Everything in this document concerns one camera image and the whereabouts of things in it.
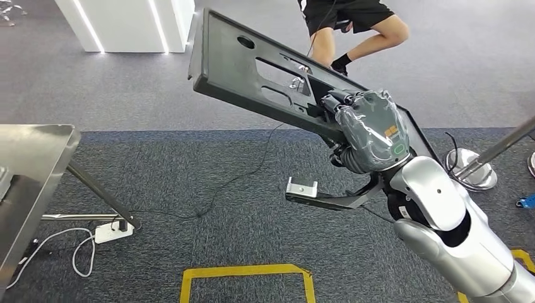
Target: white cable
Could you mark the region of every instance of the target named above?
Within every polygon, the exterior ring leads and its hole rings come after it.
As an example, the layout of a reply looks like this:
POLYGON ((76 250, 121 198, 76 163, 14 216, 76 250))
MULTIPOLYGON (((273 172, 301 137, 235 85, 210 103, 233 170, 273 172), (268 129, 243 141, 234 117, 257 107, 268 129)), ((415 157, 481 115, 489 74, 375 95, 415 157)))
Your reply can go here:
POLYGON ((26 268, 26 266, 28 266, 28 264, 30 264, 30 261, 33 259, 33 257, 37 254, 37 252, 39 251, 39 249, 41 249, 41 247, 48 241, 50 240, 51 238, 57 236, 57 235, 61 235, 61 234, 64 234, 66 232, 70 232, 72 230, 82 230, 84 232, 88 232, 89 234, 89 238, 85 239, 84 241, 82 241, 78 247, 74 250, 74 253, 73 253, 73 268, 74 268, 74 271, 79 275, 79 276, 82 276, 83 278, 87 278, 89 275, 91 275, 91 272, 93 271, 93 260, 95 259, 95 241, 92 241, 92 244, 93 244, 93 252, 91 254, 91 263, 89 265, 89 272, 87 274, 82 274, 78 271, 78 269, 76 268, 76 265, 74 264, 74 259, 76 257, 76 253, 78 252, 78 249, 87 241, 89 240, 92 240, 95 238, 95 236, 93 234, 91 234, 91 230, 88 230, 88 229, 83 229, 81 227, 75 227, 73 229, 66 229, 66 230, 63 230, 62 232, 57 232, 51 236, 49 236, 48 238, 46 238, 39 246, 38 248, 33 252, 33 254, 26 260, 26 262, 24 263, 24 265, 22 266, 22 268, 20 269, 15 281, 13 281, 13 283, 9 284, 8 287, 6 289, 10 289, 11 287, 13 287, 13 285, 15 285, 18 280, 20 279, 20 276, 22 275, 22 272, 24 271, 24 269, 26 268))
POLYGON ((82 241, 78 247, 74 250, 74 253, 73 253, 73 269, 74 271, 81 277, 83 278, 87 278, 88 276, 91 275, 91 272, 93 271, 93 261, 95 260, 95 241, 91 241, 91 244, 93 245, 93 252, 91 253, 91 263, 89 264, 89 271, 88 273, 86 274, 83 274, 81 273, 77 268, 76 268, 76 264, 74 263, 74 260, 76 259, 76 253, 78 252, 78 249, 80 249, 80 247, 87 241, 89 240, 93 240, 95 238, 94 235, 92 235, 91 237, 85 239, 84 241, 82 241))

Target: black plastic panel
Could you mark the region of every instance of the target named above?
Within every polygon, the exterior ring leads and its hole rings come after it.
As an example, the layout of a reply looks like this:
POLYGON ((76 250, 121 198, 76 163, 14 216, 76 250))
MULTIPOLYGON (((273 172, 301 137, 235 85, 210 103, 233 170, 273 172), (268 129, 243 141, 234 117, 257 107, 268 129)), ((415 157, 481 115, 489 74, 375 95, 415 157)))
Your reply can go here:
MULTIPOLYGON (((189 79, 194 80, 196 92, 337 142, 345 142, 345 136, 336 123, 325 121, 317 101, 332 88, 367 90, 305 55, 209 8, 204 9, 203 20, 197 28, 189 79), (290 83, 281 85, 262 77, 257 69, 257 60, 305 79, 305 93, 289 88, 290 83), (310 71, 298 69, 299 64, 308 66, 310 71), (263 87, 288 97, 288 103, 268 100, 262 94, 263 87)), ((411 147, 418 155, 440 161, 410 113, 399 108, 409 127, 411 147)))

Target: black sock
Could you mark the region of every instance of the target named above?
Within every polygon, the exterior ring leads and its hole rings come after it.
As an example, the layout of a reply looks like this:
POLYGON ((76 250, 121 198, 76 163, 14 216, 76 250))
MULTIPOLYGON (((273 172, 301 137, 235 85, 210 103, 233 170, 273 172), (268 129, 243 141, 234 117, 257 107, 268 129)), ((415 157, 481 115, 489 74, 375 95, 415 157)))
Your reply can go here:
POLYGON ((334 68, 344 68, 346 65, 351 63, 351 59, 348 57, 347 54, 341 56, 340 58, 334 60, 331 64, 334 68))

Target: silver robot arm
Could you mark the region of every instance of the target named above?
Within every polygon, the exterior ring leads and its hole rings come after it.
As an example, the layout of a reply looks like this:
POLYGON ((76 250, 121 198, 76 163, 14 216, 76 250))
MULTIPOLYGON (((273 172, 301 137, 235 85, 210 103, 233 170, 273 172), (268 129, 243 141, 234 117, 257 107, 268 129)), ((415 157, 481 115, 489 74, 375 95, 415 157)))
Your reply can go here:
POLYGON ((394 224, 396 234, 456 290, 473 302, 535 302, 535 276, 514 260, 485 213, 436 161, 415 157, 390 185, 413 199, 431 226, 402 218, 394 224))
POLYGON ((474 302, 535 303, 535 276, 515 261, 468 192, 436 160, 410 154, 387 92, 331 91, 323 103, 351 145, 340 162, 357 174, 381 175, 394 230, 408 248, 474 302))

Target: yellow floor tape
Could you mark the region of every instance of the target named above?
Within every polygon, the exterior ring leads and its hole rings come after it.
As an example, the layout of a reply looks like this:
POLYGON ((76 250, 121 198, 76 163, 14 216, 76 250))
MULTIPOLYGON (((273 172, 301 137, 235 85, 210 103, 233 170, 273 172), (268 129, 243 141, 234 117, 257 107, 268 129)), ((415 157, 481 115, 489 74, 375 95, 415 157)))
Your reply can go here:
MULTIPOLYGON (((524 262, 524 266, 528 270, 535 272, 535 264, 533 263, 533 261, 531 260, 527 252, 521 249, 514 249, 511 251, 511 253, 513 254, 513 257, 515 259, 518 259, 524 262)), ((460 292, 457 293, 457 298, 459 298, 459 303, 469 303, 468 298, 460 292)))
POLYGON ((182 287, 180 289, 180 303, 188 303, 191 294, 191 280, 193 278, 215 278, 220 276, 251 276, 273 275, 281 273, 300 273, 305 284, 305 298, 307 303, 315 303, 314 283, 312 274, 294 264, 267 264, 250 266, 229 266, 211 268, 191 268, 184 271, 182 287))

